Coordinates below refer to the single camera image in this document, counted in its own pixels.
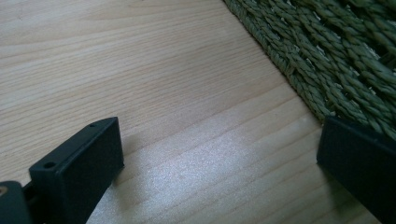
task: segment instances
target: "green woven mat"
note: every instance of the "green woven mat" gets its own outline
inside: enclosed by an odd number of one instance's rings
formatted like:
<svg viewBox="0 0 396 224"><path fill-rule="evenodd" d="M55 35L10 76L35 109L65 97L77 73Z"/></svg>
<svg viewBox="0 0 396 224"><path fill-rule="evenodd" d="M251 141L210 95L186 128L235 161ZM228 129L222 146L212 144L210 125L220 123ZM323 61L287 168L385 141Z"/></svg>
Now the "green woven mat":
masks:
<svg viewBox="0 0 396 224"><path fill-rule="evenodd" d="M312 112L396 140L396 0L224 0Z"/></svg>

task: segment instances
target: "braided rope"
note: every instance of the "braided rope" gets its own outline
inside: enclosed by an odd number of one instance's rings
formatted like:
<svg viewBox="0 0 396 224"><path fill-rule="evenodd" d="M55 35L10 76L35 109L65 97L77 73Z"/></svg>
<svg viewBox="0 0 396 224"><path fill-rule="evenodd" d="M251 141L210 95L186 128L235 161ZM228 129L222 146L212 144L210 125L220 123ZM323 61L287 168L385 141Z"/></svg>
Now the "braided rope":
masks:
<svg viewBox="0 0 396 224"><path fill-rule="evenodd" d="M224 1L320 120L396 140L396 1Z"/></svg>

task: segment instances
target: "light wooden surface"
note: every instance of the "light wooden surface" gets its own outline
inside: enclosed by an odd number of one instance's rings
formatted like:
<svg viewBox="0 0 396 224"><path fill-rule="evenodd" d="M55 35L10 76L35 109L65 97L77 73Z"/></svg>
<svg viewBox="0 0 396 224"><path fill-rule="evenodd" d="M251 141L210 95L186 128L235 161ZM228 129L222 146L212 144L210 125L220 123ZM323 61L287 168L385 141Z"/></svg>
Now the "light wooden surface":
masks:
<svg viewBox="0 0 396 224"><path fill-rule="evenodd" d="M0 1L0 73L1 180L120 118L126 167L89 223L376 223L220 0Z"/></svg>

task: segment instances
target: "wood grain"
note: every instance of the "wood grain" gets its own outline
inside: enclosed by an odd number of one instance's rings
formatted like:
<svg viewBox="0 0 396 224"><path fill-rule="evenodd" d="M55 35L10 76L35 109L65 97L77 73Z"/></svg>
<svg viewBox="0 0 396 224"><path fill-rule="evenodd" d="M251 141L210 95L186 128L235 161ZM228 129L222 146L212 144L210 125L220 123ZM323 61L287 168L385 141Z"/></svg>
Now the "wood grain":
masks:
<svg viewBox="0 0 396 224"><path fill-rule="evenodd" d="M316 165L320 125L222 1L0 2L0 177L118 116L89 223L376 223Z"/></svg>

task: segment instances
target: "small hole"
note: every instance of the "small hole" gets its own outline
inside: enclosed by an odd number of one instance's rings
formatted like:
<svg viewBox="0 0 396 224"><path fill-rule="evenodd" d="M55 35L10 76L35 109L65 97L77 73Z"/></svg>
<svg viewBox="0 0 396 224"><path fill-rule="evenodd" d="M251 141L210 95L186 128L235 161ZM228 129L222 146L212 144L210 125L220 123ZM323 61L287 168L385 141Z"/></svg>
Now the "small hole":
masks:
<svg viewBox="0 0 396 224"><path fill-rule="evenodd" d="M4 194L6 194L8 191L8 188L6 186L0 186L0 197Z"/></svg>
<svg viewBox="0 0 396 224"><path fill-rule="evenodd" d="M55 162L50 161L50 162L47 162L46 164L44 164L44 168L49 169L49 168L54 167L55 165L56 165Z"/></svg>

